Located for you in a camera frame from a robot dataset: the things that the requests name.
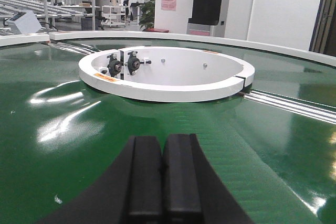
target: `green plant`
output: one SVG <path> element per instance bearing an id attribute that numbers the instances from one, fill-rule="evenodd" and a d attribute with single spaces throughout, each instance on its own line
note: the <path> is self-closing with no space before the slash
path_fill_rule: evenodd
<path id="1" fill-rule="evenodd" d="M 153 28 L 155 17 L 155 0 L 144 0 L 140 10 L 142 11 L 142 15 L 139 20 L 140 28 L 144 27 L 144 30 Z"/>

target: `white circular fixture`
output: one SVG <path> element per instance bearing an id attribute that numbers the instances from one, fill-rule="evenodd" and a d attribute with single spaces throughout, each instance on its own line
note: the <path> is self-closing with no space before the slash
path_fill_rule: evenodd
<path id="1" fill-rule="evenodd" d="M 200 102 L 250 85 L 254 67 L 217 52 L 177 47 L 106 50 L 79 61 L 88 85 L 122 97 L 157 102 Z"/>

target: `circular conveyor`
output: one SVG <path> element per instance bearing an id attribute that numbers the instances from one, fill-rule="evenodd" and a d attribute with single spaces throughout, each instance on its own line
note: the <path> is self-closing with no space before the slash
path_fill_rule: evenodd
<path id="1" fill-rule="evenodd" d="M 197 134 L 255 223 L 336 222 L 335 58 L 174 34 L 98 31 L 50 39 L 0 38 L 1 223 L 33 223 L 75 198 L 130 135 L 157 136 L 163 145 L 171 133 Z M 79 78 L 78 62 L 89 51 L 135 46 L 233 56 L 255 67 L 254 81 L 215 101 L 159 103 L 107 94 Z"/>

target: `pink sign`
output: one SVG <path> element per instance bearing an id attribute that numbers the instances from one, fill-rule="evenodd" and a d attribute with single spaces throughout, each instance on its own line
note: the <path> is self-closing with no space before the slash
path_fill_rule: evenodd
<path id="1" fill-rule="evenodd" d="M 176 0 L 161 0 L 162 10 L 176 10 Z"/>

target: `warning label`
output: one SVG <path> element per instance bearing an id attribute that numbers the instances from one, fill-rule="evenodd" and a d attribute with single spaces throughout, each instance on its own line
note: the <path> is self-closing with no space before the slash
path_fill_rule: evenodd
<path id="1" fill-rule="evenodd" d="M 99 78 L 101 78 L 101 79 L 110 81 L 110 82 L 119 81 L 119 79 L 117 79 L 117 78 L 106 76 L 105 74 L 102 74 L 102 73 L 95 73 L 94 75 L 97 76 L 97 77 L 99 77 Z"/>
<path id="2" fill-rule="evenodd" d="M 207 51 L 207 50 L 202 50 L 203 52 L 210 52 L 210 53 L 212 53 L 212 54 L 218 54 L 217 52 L 212 52 L 212 51 Z"/>

